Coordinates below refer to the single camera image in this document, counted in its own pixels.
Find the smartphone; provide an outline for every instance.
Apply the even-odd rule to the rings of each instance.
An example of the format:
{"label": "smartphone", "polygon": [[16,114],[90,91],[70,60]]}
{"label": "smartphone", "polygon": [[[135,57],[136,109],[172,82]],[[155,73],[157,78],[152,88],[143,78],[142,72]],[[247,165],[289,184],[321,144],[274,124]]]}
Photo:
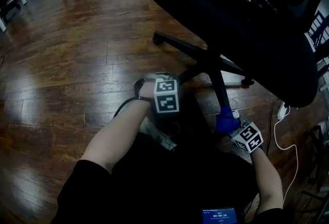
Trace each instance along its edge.
{"label": "smartphone", "polygon": [[203,224],[235,224],[237,217],[234,208],[202,210]]}

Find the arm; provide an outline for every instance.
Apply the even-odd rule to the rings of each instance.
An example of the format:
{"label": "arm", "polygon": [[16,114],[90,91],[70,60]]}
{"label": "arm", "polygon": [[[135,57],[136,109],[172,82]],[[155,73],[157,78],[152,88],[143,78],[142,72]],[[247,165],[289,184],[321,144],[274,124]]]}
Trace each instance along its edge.
{"label": "arm", "polygon": [[282,184],[277,170],[260,148],[251,153],[251,160],[256,171],[256,181],[260,196],[260,204],[256,215],[270,209],[282,209]]}
{"label": "arm", "polygon": [[[139,95],[151,98],[153,90],[154,83],[146,82]],[[132,146],[150,106],[147,101],[133,101],[94,136],[81,160],[99,164],[111,173],[114,165]]]}

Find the chair seat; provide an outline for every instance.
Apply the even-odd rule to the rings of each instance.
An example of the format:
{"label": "chair seat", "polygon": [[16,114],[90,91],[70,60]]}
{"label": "chair seat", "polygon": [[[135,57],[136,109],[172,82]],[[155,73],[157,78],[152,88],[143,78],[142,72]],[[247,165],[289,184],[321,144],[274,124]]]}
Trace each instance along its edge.
{"label": "chair seat", "polygon": [[317,65],[304,35],[278,15],[244,0],[154,0],[292,107],[317,93]]}

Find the wooden floor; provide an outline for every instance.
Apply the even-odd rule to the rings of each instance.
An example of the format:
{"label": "wooden floor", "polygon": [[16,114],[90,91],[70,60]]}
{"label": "wooden floor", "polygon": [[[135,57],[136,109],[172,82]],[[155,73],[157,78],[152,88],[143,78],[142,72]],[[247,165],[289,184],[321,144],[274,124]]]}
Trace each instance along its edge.
{"label": "wooden floor", "polygon": [[[180,73],[193,64],[169,45],[153,45],[153,32],[160,30],[200,47],[205,44],[152,0],[27,0],[9,20],[7,31],[0,33],[0,52],[5,56],[0,71],[4,101],[0,220],[47,223],[75,162],[94,134],[133,94],[133,82],[145,73]],[[267,141],[276,97],[258,83],[243,89],[242,77],[225,72],[223,76],[231,107],[254,121]],[[200,75],[184,90],[194,93],[214,129],[220,107],[209,78]],[[285,204],[291,219],[304,205],[300,191],[316,191],[305,184],[307,163],[301,135],[325,120],[326,104],[318,94],[310,106],[292,109],[278,125],[279,142],[283,146],[296,143],[300,154],[301,169]],[[220,148],[236,152],[227,138]],[[269,157],[286,190],[296,169],[295,151],[279,151],[272,141]]]}

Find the white cable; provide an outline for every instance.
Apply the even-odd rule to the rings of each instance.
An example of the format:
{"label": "white cable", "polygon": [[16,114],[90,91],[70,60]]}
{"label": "white cable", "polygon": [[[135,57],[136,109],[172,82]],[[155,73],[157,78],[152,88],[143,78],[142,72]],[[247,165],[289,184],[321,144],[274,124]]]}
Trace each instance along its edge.
{"label": "white cable", "polygon": [[[286,117],[286,116],[289,115],[289,114],[290,114],[290,107],[289,107],[289,112],[288,112],[284,117]],[[292,148],[292,147],[295,147],[295,149],[296,149],[296,160],[297,160],[297,169],[296,169],[296,173],[295,173],[295,176],[294,176],[292,182],[290,183],[290,185],[289,185],[289,187],[288,187],[288,189],[287,189],[287,191],[286,191],[286,194],[284,195],[284,198],[283,198],[283,204],[284,204],[284,200],[286,199],[286,196],[287,196],[288,190],[290,189],[291,185],[293,184],[293,182],[294,182],[294,180],[295,180],[295,178],[296,178],[296,176],[297,176],[297,172],[298,172],[298,152],[297,152],[297,146],[296,146],[295,144],[293,144],[293,145],[291,145],[291,146],[289,146],[289,147],[287,147],[287,148],[282,148],[282,147],[280,147],[280,146],[278,145],[278,142],[277,142],[277,136],[276,136],[276,125],[277,125],[278,123],[280,123],[282,120],[278,121],[278,122],[274,125],[274,128],[273,128],[273,131],[274,131],[274,140],[275,140],[275,142],[276,142],[277,147],[278,147],[279,149],[281,149],[282,151],[285,151],[285,150],[288,150],[288,149],[290,149],[290,148]]]}

